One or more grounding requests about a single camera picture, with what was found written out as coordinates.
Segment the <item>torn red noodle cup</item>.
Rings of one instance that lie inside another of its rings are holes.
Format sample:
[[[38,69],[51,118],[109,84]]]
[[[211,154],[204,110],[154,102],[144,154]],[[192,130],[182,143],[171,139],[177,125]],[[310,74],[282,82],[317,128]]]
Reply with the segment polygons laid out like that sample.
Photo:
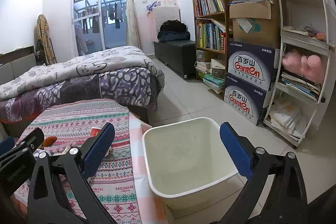
[[[98,128],[98,127],[92,127],[91,128],[91,137],[96,137],[99,134],[100,130],[101,129]]]

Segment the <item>white plastic trash bin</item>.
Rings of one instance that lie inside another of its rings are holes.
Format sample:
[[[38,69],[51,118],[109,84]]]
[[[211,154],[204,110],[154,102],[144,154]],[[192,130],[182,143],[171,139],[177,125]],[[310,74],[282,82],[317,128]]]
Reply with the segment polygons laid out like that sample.
[[[211,118],[153,127],[142,136],[151,190],[173,210],[200,206],[243,184]]]

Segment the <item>patterned striped tablecloth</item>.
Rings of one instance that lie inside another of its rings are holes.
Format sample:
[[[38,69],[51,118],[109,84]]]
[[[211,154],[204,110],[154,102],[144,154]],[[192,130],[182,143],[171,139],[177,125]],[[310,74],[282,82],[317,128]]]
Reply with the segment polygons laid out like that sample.
[[[6,176],[29,223],[165,223],[145,170],[148,128],[113,100],[42,112],[19,138]]]

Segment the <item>grey bed headboard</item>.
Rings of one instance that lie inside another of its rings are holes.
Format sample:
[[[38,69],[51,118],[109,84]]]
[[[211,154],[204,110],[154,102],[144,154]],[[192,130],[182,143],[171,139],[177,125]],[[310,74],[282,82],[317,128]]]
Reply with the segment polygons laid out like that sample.
[[[0,62],[0,84],[5,84],[29,71],[37,64],[34,47],[19,48],[18,50],[1,54]]]

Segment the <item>lower Ganten water box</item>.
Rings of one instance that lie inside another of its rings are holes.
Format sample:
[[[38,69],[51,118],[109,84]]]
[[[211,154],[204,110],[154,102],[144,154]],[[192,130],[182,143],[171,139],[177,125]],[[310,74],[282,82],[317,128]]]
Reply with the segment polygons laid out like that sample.
[[[264,91],[243,79],[226,74],[224,101],[255,126],[263,121],[272,93],[273,88]]]

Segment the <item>ganten water box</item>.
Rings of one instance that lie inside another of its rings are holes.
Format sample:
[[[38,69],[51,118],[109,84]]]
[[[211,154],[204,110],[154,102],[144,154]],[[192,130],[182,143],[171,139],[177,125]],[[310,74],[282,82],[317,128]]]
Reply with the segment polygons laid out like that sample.
[[[228,73],[269,91],[273,88],[279,62],[279,49],[243,42],[228,46]]]
[[[243,79],[226,74],[224,101],[255,126],[263,121],[272,93],[273,88],[264,91]]]

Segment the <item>white plastic shelf cart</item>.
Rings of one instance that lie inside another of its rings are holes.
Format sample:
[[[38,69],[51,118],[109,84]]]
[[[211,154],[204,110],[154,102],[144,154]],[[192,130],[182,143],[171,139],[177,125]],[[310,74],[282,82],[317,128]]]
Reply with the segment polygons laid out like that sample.
[[[325,89],[334,52],[327,0],[278,0],[280,53],[264,124],[294,148],[327,103]]]

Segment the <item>purple patterned bed blanket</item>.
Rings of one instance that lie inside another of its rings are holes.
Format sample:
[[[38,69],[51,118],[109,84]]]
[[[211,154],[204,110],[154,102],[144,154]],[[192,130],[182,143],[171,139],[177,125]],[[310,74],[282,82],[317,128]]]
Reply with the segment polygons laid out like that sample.
[[[157,110],[157,98],[162,88],[158,77],[147,68],[124,68],[76,77],[1,101],[1,122],[27,121],[55,105],[102,98],[123,106]]]

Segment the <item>grey cartoon print quilt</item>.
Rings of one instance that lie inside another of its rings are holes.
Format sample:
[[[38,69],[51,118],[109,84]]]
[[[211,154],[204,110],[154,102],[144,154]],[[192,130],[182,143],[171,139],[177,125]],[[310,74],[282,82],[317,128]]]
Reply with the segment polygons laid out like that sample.
[[[1,101],[76,77],[133,67],[148,69],[161,87],[165,86],[163,72],[142,50],[136,46],[121,46],[77,56],[63,63],[34,66],[14,80],[1,84]]]

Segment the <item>pink plush toy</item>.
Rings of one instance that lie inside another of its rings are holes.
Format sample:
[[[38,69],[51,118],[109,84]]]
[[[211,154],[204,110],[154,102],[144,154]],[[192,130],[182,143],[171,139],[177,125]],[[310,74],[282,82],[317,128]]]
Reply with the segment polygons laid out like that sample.
[[[284,55],[282,65],[288,72],[305,77],[315,84],[324,81],[325,71],[318,55],[305,56],[293,49]]]

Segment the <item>upper Ganten water box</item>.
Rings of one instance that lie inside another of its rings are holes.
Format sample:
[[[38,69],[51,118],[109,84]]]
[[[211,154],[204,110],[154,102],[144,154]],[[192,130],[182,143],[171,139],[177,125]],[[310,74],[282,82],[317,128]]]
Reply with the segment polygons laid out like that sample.
[[[243,42],[228,46],[228,73],[269,91],[273,88],[279,62],[279,49]]]

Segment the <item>black storage bench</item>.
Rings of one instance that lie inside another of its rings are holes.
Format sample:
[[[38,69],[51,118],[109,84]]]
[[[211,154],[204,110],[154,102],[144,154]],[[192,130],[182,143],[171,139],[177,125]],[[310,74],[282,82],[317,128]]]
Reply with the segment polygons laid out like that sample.
[[[192,40],[154,42],[155,57],[184,79],[196,75],[196,46]]]

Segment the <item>sliding glass door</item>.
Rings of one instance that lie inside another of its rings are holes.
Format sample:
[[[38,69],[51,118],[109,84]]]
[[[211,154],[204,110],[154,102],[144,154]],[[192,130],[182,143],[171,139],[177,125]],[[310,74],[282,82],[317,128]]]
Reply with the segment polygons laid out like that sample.
[[[126,45],[126,0],[71,0],[79,56]]]

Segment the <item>dark clothes pile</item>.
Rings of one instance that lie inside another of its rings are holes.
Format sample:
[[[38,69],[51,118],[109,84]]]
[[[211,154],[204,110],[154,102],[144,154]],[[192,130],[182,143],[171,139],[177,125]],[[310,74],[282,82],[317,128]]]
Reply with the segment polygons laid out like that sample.
[[[160,43],[190,40],[190,32],[179,20],[167,20],[160,26],[157,39]]]

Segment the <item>wooden bookshelf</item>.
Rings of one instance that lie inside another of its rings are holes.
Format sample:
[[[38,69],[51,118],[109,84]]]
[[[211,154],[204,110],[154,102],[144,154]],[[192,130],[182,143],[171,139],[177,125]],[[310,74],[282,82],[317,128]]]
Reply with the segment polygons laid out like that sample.
[[[197,57],[228,63],[228,45],[233,38],[229,0],[192,0]]]

